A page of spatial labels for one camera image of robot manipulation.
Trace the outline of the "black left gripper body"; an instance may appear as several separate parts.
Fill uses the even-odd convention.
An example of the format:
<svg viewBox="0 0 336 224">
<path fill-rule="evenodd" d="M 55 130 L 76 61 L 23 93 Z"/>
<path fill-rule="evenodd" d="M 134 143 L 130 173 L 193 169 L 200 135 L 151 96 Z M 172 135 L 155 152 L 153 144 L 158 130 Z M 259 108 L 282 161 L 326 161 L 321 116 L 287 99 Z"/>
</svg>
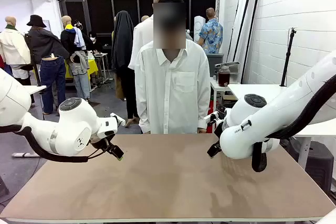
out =
<svg viewBox="0 0 336 224">
<path fill-rule="evenodd" d="M 114 145 L 111 140 L 115 137 L 115 134 L 111 134 L 106 136 L 105 138 L 98 139 L 96 142 L 91 141 L 90 144 L 98 150 L 102 150 L 103 152 L 112 153 L 114 150 Z"/>
</svg>

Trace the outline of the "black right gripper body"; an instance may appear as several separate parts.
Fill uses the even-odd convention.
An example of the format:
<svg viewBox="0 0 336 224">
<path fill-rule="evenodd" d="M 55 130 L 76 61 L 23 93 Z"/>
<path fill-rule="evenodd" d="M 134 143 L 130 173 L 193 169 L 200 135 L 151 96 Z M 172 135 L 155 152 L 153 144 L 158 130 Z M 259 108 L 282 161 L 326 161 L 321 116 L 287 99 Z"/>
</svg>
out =
<svg viewBox="0 0 336 224">
<path fill-rule="evenodd" d="M 216 142 L 216 145 L 219 145 L 220 137 L 223 132 L 223 124 L 224 122 L 220 122 L 219 124 L 217 124 L 216 129 L 214 131 L 214 134 L 218 137 L 218 141 Z"/>
</svg>

